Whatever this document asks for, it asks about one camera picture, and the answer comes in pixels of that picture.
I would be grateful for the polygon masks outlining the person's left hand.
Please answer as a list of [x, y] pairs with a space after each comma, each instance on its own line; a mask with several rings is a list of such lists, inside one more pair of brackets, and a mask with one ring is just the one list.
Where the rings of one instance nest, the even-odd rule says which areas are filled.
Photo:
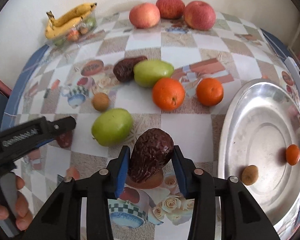
[[29, 204], [22, 193], [23, 179], [9, 172], [0, 178], [0, 225], [8, 235], [26, 230], [32, 222]]

